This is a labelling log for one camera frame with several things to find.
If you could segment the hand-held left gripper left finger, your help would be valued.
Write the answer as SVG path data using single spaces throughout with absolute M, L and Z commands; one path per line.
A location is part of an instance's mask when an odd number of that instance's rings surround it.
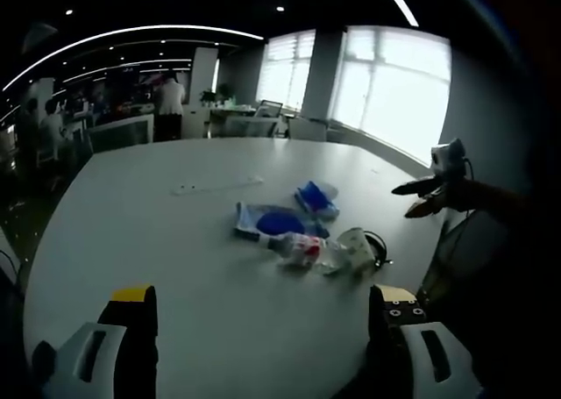
M 99 318 L 61 346 L 45 340 L 32 353 L 43 398 L 154 398 L 159 353 L 155 287 L 113 293 Z

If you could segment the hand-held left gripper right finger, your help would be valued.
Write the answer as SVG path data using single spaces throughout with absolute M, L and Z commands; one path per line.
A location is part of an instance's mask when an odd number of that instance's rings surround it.
M 374 284 L 368 352 L 391 398 L 476 398 L 482 387 L 472 356 L 405 289 Z

